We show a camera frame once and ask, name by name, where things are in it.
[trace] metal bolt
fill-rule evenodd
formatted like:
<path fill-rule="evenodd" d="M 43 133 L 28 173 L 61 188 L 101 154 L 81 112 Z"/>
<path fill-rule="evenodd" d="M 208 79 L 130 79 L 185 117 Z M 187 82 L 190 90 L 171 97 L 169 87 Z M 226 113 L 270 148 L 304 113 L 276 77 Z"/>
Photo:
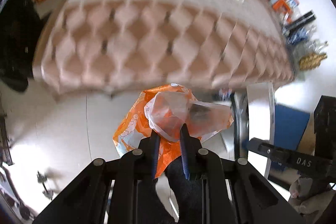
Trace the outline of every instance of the metal bolt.
<path fill-rule="evenodd" d="M 209 153 L 209 151 L 207 149 L 205 149 L 205 148 L 201 148 L 201 149 L 198 150 L 198 153 L 200 155 L 205 156 L 205 155 L 207 155 Z"/>
<path fill-rule="evenodd" d="M 103 159 L 95 159 L 93 161 L 93 165 L 95 165 L 95 166 L 101 166 L 103 163 L 104 163 Z"/>
<path fill-rule="evenodd" d="M 133 151 L 132 151 L 132 153 L 133 153 L 133 155 L 135 155 L 135 156 L 140 156 L 141 154 L 142 154 L 142 150 L 141 149 L 134 149 Z"/>
<path fill-rule="evenodd" d="M 246 164 L 247 164 L 247 159 L 245 159 L 245 158 L 239 158 L 239 159 L 238 159 L 238 163 L 239 163 L 240 165 L 246 165 Z"/>

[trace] snack package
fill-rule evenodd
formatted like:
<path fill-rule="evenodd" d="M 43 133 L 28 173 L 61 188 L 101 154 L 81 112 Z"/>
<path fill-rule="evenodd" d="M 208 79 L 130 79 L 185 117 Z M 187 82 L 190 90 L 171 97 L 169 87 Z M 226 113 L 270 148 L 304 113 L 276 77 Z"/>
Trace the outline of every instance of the snack package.
<path fill-rule="evenodd" d="M 154 127 L 155 131 L 162 137 L 155 175 L 157 178 L 169 163 L 181 155 L 179 131 L 185 122 L 190 135 L 204 142 L 220 130 L 230 127 L 233 118 L 229 107 L 199 102 L 190 89 L 168 84 L 140 93 L 115 131 L 113 142 L 119 155 L 123 156 L 136 149 L 141 139 L 149 137 L 152 132 L 150 124 L 152 127 L 156 124 L 158 127 Z"/>

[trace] white floor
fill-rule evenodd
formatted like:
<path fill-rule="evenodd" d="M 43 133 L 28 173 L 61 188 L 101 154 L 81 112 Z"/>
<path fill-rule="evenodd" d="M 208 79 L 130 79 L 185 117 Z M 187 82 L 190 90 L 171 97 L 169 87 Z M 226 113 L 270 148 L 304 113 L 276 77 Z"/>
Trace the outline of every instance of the white floor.
<path fill-rule="evenodd" d="M 78 95 L 56 102 L 38 83 L 29 82 L 24 94 L 0 82 L 1 103 L 7 113 L 6 128 L 14 165 L 12 180 L 22 200 L 37 213 L 49 200 L 37 183 L 37 171 L 49 177 L 46 186 L 59 193 L 93 159 L 118 159 L 113 133 L 139 96 L 123 92 L 113 99 L 100 93 Z M 219 134 L 203 144 L 221 157 L 228 157 Z M 157 184 L 160 200 L 176 218 L 169 198 L 174 200 L 167 179 Z"/>

